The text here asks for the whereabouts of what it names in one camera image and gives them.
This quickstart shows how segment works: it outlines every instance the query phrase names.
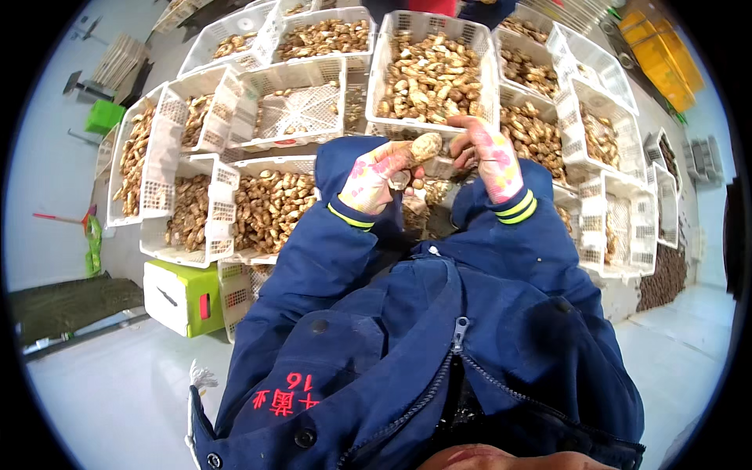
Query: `yellow crate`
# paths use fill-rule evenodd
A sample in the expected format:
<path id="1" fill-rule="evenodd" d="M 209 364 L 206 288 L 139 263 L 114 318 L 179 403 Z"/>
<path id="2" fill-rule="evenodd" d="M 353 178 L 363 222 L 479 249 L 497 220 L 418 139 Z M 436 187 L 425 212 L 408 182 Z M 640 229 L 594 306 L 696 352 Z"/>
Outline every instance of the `yellow crate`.
<path id="1" fill-rule="evenodd" d="M 667 20 L 660 20 L 656 28 L 663 42 L 669 48 L 669 52 L 674 57 L 676 64 L 679 66 L 684 79 L 687 81 L 690 89 L 693 93 L 697 93 L 701 89 L 705 88 L 705 82 L 702 80 L 700 70 L 698 70 L 695 61 L 690 55 L 690 51 L 684 46 L 684 42 L 676 34 L 671 23 Z"/>
<path id="2" fill-rule="evenodd" d="M 630 13 L 619 25 L 642 71 L 677 112 L 695 105 L 694 94 L 681 68 L 653 24 L 640 12 Z"/>

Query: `person's right hand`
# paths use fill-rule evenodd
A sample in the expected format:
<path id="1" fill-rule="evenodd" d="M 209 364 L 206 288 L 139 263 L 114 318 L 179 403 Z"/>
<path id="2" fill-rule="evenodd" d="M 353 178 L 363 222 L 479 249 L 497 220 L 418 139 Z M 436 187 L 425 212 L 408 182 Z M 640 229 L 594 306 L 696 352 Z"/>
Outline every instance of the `person's right hand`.
<path id="1" fill-rule="evenodd" d="M 512 199 L 523 187 L 520 163 L 512 142 L 484 119 L 471 116 L 452 116 L 447 125 L 464 127 L 465 134 L 457 135 L 449 143 L 455 168 L 467 168 L 478 162 L 478 173 L 486 185 L 493 204 Z"/>

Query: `green plastic stool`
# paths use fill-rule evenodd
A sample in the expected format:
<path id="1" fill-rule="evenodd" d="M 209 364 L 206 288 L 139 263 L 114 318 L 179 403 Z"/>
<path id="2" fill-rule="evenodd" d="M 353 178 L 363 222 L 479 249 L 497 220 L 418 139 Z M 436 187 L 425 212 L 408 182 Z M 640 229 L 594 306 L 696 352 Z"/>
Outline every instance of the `green plastic stool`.
<path id="1" fill-rule="evenodd" d="M 124 107 L 112 102 L 106 102 L 103 99 L 98 99 L 86 118 L 86 127 L 83 130 L 107 135 L 110 129 L 115 127 L 115 124 L 123 120 L 125 114 L 126 109 Z"/>

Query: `glove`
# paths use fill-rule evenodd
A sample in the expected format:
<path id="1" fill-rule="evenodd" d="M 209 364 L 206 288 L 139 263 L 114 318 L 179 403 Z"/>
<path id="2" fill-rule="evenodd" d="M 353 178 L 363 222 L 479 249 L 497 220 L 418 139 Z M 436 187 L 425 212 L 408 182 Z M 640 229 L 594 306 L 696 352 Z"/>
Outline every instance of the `glove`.
<path id="1" fill-rule="evenodd" d="M 387 180 L 412 158 L 412 142 L 387 142 L 355 160 L 339 200 L 364 214 L 377 215 L 392 201 Z"/>
<path id="2" fill-rule="evenodd" d="M 512 142 L 484 119 L 453 116 L 447 125 L 464 127 L 449 144 L 455 168 L 469 168 L 478 163 L 478 173 L 486 185 L 493 204 L 512 199 L 523 187 L 522 172 Z"/>

